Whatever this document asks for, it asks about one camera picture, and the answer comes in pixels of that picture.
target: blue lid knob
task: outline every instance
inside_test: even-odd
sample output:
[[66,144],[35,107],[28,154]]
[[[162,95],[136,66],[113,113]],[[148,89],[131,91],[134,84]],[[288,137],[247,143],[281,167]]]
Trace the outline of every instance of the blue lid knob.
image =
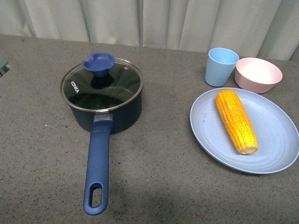
[[113,55],[105,52],[90,54],[88,61],[82,61],[83,67],[96,77],[105,77],[114,65]]

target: pan handle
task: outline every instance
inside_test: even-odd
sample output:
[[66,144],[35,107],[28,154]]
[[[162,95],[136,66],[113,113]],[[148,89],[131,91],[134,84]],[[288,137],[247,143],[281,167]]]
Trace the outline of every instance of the pan handle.
[[[109,136],[112,126],[112,119],[98,120],[92,124],[83,202],[88,215],[98,215],[108,205]],[[93,191],[96,189],[101,189],[101,202],[93,207]]]

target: glass lid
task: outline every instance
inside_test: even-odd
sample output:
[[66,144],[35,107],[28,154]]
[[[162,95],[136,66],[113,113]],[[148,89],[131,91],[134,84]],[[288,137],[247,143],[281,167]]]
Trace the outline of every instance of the glass lid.
[[60,84],[66,103],[90,112],[119,108],[139,95],[143,88],[141,72],[124,59],[115,62],[105,77],[94,76],[79,64],[68,71]]

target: konka logo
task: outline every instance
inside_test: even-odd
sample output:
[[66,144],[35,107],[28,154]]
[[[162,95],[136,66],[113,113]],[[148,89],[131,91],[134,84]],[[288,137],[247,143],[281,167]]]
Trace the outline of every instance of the konka logo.
[[71,85],[73,86],[73,88],[76,91],[76,93],[78,93],[79,92],[79,88],[77,87],[76,83],[74,81],[71,81]]

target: blue handle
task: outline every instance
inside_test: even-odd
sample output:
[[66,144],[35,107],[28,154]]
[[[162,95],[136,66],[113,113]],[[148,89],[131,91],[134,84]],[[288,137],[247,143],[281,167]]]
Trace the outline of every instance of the blue handle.
[[[108,205],[109,176],[109,136],[113,120],[93,122],[90,135],[85,191],[84,210],[88,215],[102,213]],[[101,189],[101,203],[93,207],[93,191]]]
[[115,58],[106,52],[98,52],[90,54],[88,61],[82,61],[83,67],[90,71],[94,76],[103,78],[108,75],[113,67]]

